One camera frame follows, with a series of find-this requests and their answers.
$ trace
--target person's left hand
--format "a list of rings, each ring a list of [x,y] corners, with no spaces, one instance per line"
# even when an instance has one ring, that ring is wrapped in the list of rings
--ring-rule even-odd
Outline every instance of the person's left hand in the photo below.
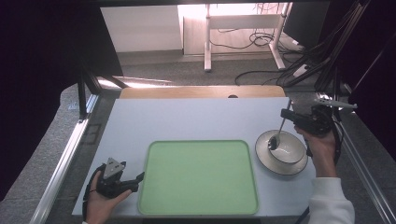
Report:
[[[107,197],[99,194],[96,192],[96,185],[100,173],[100,171],[96,173],[91,183],[86,220],[88,224],[105,223],[110,217],[114,207],[116,207],[118,203],[122,202],[132,193],[132,191],[128,189],[114,199],[108,199]]]

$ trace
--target white sleeve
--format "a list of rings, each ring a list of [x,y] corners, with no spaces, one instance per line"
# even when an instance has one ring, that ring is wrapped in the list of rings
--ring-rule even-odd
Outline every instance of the white sleeve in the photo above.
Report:
[[[355,223],[355,210],[344,196],[340,178],[320,177],[312,183],[314,193],[309,200],[309,224]]]

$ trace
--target hand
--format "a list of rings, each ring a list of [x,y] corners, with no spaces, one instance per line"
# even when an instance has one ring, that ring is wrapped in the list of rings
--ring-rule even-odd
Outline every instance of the hand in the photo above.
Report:
[[[329,132],[324,136],[314,136],[295,126],[297,133],[302,134],[312,152],[312,162],[317,177],[337,177],[334,164],[335,139]]]
[[[100,171],[96,173],[91,183],[86,220],[88,224],[105,223],[110,217],[114,207],[132,193],[132,191],[128,189],[114,199],[108,199],[107,197],[99,194],[96,192],[96,185],[100,173]]]

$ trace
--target green tray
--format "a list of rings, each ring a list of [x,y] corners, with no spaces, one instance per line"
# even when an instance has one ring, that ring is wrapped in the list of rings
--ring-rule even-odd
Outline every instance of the green tray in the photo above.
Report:
[[[244,141],[150,145],[139,199],[144,215],[251,215],[258,210]]]

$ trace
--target white wall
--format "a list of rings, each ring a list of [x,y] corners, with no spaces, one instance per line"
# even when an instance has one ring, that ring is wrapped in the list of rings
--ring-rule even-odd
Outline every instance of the white wall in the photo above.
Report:
[[[101,10],[116,52],[182,49],[177,6]]]

